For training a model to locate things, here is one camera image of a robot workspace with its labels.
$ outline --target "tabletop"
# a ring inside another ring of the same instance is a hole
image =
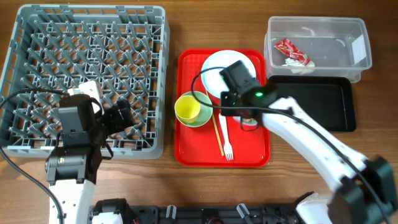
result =
[[[9,46],[18,8],[50,4],[51,0],[0,2],[0,63]],[[58,4],[82,4],[58,0]],[[170,63],[167,69],[164,153],[156,160],[103,161],[92,204],[107,198],[126,198],[130,205],[176,206],[260,205],[293,202],[308,191],[330,197],[316,170],[283,139],[271,134],[272,157],[260,169],[206,169],[180,165],[174,158],[177,60],[190,48],[255,49],[263,52],[271,16],[359,17],[365,21],[373,66],[353,84],[358,127],[352,133],[333,133],[369,158],[377,154],[393,166],[398,180],[398,1],[105,1],[84,4],[158,5],[170,25]],[[45,182],[44,159],[13,158],[30,175]],[[49,197],[0,160],[0,223],[46,223]],[[394,215],[393,223],[398,223]]]

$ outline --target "red tray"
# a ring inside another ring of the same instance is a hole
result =
[[[189,49],[184,51],[178,59],[177,99],[184,93],[191,91],[191,82],[197,75],[205,60],[215,52],[224,49]],[[266,63],[264,57],[256,50],[233,49],[246,55],[256,68],[257,79],[262,85],[266,83]],[[205,93],[201,79],[195,83],[195,90]],[[214,105],[220,100],[210,95]],[[220,138],[224,144],[219,110],[213,109],[218,125]],[[220,148],[212,120],[199,128],[189,128],[175,119],[175,158],[185,166],[197,167],[261,167],[268,163],[271,157],[269,131],[259,128],[247,132],[240,128],[240,123],[233,117],[227,118],[229,140],[234,152],[234,160],[227,161],[221,156]]]

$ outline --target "green bowl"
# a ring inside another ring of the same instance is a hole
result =
[[[192,96],[192,92],[188,92],[188,93],[184,93],[182,96]],[[202,92],[199,91],[195,91],[195,96],[208,104],[211,104],[211,100]],[[209,107],[209,106],[205,106],[205,105],[200,105],[200,112],[199,112],[199,116],[198,119],[193,122],[193,123],[184,123],[183,121],[181,121],[181,119],[175,115],[177,117],[177,119],[185,126],[188,126],[190,128],[197,128],[200,126],[203,126],[204,124],[207,123],[207,121],[210,120],[211,115],[213,114],[213,108]]]

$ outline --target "white label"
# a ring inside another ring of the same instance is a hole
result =
[[[352,46],[354,53],[354,64],[357,64],[366,57],[365,40],[363,39],[363,35],[360,35],[356,40],[354,40]]]

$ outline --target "plastic bin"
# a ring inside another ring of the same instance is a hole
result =
[[[97,80],[109,107],[131,104],[134,126],[110,136],[118,159],[156,159],[164,150],[170,28],[159,6],[25,5],[17,14],[0,79],[1,99],[27,87],[67,91]],[[20,94],[2,108],[0,144],[10,156],[48,157],[57,133],[57,95]],[[104,156],[109,156],[106,149]]]
[[[274,46],[284,38],[307,54],[315,67],[282,66],[287,56]],[[307,76],[345,77],[358,82],[361,72],[372,66],[365,23],[357,18],[273,16],[268,20],[264,56],[267,77],[298,75],[291,69],[301,69],[311,72]]]

